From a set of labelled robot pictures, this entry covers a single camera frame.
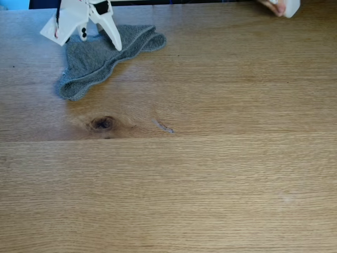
gray towel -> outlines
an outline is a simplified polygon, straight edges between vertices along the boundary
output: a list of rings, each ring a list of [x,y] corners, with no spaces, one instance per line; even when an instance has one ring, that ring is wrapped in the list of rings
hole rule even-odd
[[[115,49],[105,34],[88,37],[82,42],[73,35],[67,43],[68,68],[60,81],[60,96],[72,101],[81,99],[91,86],[104,82],[117,63],[135,58],[140,52],[162,49],[166,44],[163,34],[155,26],[121,25],[117,27],[123,49]]]

wooden plank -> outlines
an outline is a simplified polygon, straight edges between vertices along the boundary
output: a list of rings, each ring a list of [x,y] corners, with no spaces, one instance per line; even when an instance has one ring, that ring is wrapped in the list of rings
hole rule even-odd
[[[311,1],[290,20],[254,3],[117,7],[117,23],[154,24],[167,47],[78,102],[55,93],[64,48],[38,34],[52,10],[1,13],[0,141],[167,136],[152,119],[180,136],[334,131],[336,5]],[[115,127],[88,127],[105,117]]]
[[[0,252],[337,249],[337,137],[0,144]]]

white object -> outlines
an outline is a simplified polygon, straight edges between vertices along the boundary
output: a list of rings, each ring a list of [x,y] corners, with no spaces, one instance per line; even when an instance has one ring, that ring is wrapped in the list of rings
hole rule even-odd
[[[291,18],[299,10],[301,6],[301,0],[284,0],[286,9],[284,16]]]
[[[81,40],[86,41],[86,25],[89,18],[100,24],[118,51],[122,50],[120,33],[112,19],[110,1],[62,0],[58,27],[56,15],[40,31],[40,34],[63,46],[77,28]]]

